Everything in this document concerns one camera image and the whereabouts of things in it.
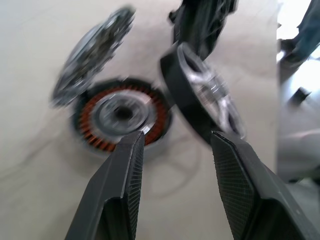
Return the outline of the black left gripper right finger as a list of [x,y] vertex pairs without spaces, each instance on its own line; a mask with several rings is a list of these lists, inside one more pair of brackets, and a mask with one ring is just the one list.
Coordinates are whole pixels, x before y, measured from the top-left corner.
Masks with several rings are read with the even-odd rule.
[[318,240],[287,184],[236,135],[211,134],[219,194],[235,240]]

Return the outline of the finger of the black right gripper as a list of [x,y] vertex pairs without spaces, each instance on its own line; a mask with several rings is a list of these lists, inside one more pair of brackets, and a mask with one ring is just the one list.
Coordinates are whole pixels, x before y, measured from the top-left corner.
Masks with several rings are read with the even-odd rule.
[[171,10],[168,20],[172,25],[172,43],[185,42],[190,34],[189,27],[194,24],[201,0],[182,0],[176,10]]
[[200,3],[200,26],[196,52],[202,60],[212,53],[228,15],[236,10],[236,0],[203,0]]

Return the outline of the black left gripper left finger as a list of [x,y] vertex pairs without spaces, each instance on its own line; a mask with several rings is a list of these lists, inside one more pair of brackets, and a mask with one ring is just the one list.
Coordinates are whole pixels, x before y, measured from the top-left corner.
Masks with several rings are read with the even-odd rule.
[[91,177],[66,234],[67,240],[136,238],[145,135],[124,136]]

